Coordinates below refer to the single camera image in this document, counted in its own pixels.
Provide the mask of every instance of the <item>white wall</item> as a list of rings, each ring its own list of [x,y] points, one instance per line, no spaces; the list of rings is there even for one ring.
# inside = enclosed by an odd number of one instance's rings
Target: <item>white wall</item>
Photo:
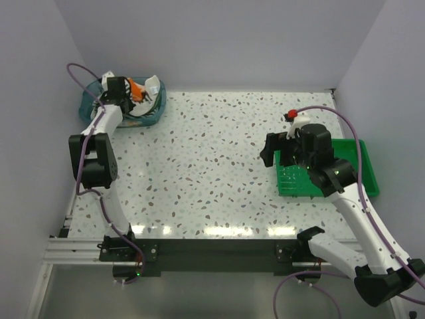
[[[424,13],[423,0],[387,0],[336,91],[338,109],[354,122],[367,143],[381,188],[377,211],[410,256],[422,259]],[[413,289],[425,300],[421,290],[418,285]]]
[[[55,0],[88,66],[169,88],[335,88],[384,0]]]
[[[72,187],[82,62],[52,0],[0,2],[0,318],[23,318]]]

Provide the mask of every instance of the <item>speckled tabletop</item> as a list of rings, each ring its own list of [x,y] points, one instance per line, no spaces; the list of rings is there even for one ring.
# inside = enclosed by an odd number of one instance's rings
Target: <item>speckled tabletop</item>
[[[353,239],[327,199],[280,197],[276,168],[259,157],[266,134],[287,129],[285,112],[313,104],[334,107],[329,93],[168,92],[158,124],[116,130],[116,184],[136,237],[289,239],[318,225]],[[343,137],[332,113],[309,115]],[[93,197],[77,197],[68,237],[103,234]]]

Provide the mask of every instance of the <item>white speckled surface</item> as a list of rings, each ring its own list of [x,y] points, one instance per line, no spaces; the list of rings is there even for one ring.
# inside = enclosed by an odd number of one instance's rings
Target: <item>white speckled surface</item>
[[[276,168],[259,158],[266,134],[286,130],[283,114],[313,104],[334,107],[329,93],[168,92],[158,124],[116,130],[117,189],[136,237],[294,238],[318,225],[353,239],[328,200],[279,197]],[[308,113],[342,138],[336,116]],[[68,237],[103,234],[93,198],[78,197]]]

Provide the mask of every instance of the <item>item in blue bin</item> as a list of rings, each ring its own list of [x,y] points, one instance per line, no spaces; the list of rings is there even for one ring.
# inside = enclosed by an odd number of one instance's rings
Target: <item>item in blue bin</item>
[[[102,88],[98,98],[100,98],[107,91],[108,78],[114,77],[115,75],[109,71],[102,76]],[[129,113],[130,118],[141,118],[142,116],[150,113],[156,105],[159,97],[159,90],[161,88],[161,82],[156,75],[148,78],[145,81],[145,85],[135,82],[132,78],[125,78],[126,94],[133,103],[133,110]],[[91,119],[94,119],[98,111],[99,104],[93,101],[92,112],[90,115]]]

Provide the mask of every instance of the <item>green tray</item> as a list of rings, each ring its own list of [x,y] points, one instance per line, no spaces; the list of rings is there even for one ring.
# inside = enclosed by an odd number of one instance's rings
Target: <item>green tray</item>
[[[332,146],[335,150],[335,157],[344,158],[353,164],[357,171],[357,151],[355,140],[332,140]],[[372,164],[367,155],[366,145],[360,140],[361,158],[363,164],[363,185],[369,197],[379,194],[379,188]],[[274,153],[276,170],[278,172],[278,188],[281,196],[320,196],[322,192],[312,184],[305,169],[296,165],[283,167],[279,165],[280,151]]]

